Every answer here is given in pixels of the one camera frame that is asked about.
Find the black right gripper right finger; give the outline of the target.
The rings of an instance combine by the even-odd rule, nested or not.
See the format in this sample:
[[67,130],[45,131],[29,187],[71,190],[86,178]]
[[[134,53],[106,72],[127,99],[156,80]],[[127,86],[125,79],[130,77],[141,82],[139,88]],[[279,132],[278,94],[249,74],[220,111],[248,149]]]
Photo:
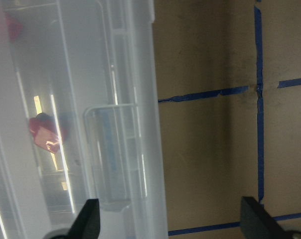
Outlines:
[[285,231],[253,198],[242,197],[240,229],[246,239],[297,239],[297,231]]

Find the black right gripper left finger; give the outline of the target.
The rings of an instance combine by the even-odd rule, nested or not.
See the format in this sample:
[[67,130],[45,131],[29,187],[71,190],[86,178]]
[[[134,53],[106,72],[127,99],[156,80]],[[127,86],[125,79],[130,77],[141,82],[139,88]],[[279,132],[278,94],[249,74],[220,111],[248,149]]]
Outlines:
[[68,239],[97,239],[101,231],[100,206],[98,199],[88,199],[70,230]]

